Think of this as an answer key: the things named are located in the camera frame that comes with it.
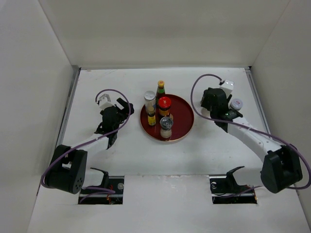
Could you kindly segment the silver-lid white spice jar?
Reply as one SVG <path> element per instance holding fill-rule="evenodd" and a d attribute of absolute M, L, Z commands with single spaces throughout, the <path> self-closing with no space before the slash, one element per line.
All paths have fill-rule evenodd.
<path fill-rule="evenodd" d="M 156 94 L 154 91 L 146 91 L 144 93 L 144 100 L 145 100 L 145 111 L 148 112 L 148 108 L 152 106 L 156 109 Z"/>

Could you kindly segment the small yellow-label brown bottle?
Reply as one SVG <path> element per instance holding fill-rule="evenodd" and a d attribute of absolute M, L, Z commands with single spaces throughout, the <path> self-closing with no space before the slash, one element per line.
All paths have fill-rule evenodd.
<path fill-rule="evenodd" d="M 156 111 L 153 106 L 148 107 L 147 115 L 148 115 L 148 124 L 150 126 L 156 125 Z"/>

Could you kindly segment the green red sauce bottle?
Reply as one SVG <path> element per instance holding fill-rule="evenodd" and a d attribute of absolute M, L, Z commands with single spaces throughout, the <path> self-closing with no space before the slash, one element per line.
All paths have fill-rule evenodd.
<path fill-rule="evenodd" d="M 157 91 L 156 91 L 156 96 L 155 96 L 155 98 L 156 98 L 156 103 L 158 103 L 158 100 L 161 98 L 161 97 L 163 97 L 163 96 L 165 96 L 166 94 L 165 94 L 165 83 L 164 83 L 164 81 L 163 80 L 160 80 L 160 81 L 158 81 L 158 83 L 157 83 Z"/>

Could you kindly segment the red-lid dark sauce jar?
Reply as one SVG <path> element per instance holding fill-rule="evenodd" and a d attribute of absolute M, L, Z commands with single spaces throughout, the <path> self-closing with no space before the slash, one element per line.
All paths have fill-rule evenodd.
<path fill-rule="evenodd" d="M 158 100 L 158 112 L 160 117 L 169 117 L 172 101 L 169 97 L 161 97 Z"/>

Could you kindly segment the grey-cap white shaker bottle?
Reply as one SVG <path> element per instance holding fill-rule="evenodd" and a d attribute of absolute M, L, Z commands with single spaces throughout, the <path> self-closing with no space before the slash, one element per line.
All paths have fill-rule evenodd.
<path fill-rule="evenodd" d="M 169 116 L 165 116 L 160 120 L 160 135 L 163 138 L 170 138 L 172 135 L 173 120 Z"/>

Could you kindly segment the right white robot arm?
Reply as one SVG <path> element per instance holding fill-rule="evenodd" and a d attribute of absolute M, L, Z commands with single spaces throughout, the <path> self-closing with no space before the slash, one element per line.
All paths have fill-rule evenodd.
<path fill-rule="evenodd" d="M 252 125 L 243 115 L 229 108 L 231 95 L 227 96 L 220 88 L 208 88 L 203 92 L 201 107 L 210 112 L 215 124 L 226 133 L 242 141 L 262 161 L 259 172 L 253 172 L 259 181 L 272 193 L 302 180 L 300 159 L 292 147 L 279 143 L 271 136 L 251 130 Z"/>

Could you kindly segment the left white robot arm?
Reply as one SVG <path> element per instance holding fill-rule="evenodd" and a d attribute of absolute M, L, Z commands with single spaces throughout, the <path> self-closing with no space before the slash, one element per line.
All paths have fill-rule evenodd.
<path fill-rule="evenodd" d="M 102 96 L 98 101 L 102 121 L 95 133 L 76 146 L 56 147 L 50 165 L 41 177 L 43 187 L 71 194 L 77 194 L 82 189 L 93 189 L 100 194 L 113 193 L 108 190 L 109 181 L 104 177 L 95 178 L 92 184 L 85 185 L 84 182 L 88 159 L 111 148 L 117 140 L 118 131 L 134 113 L 133 104 L 127 99 L 118 98 L 117 102 L 122 108 L 113 105 L 109 97 Z"/>

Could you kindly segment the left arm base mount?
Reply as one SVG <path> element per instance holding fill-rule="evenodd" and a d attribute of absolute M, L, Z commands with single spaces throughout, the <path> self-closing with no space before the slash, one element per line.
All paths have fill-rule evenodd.
<path fill-rule="evenodd" d="M 124 183 L 124 176 L 111 176 L 107 171 L 92 167 L 86 171 L 78 204 L 122 205 Z"/>

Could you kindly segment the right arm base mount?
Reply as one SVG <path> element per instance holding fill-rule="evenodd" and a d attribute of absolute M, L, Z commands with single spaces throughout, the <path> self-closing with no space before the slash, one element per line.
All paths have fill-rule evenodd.
<path fill-rule="evenodd" d="M 210 190 L 213 204 L 257 204 L 254 187 L 239 185 L 234 172 L 244 168 L 236 167 L 223 175 L 209 176 Z"/>

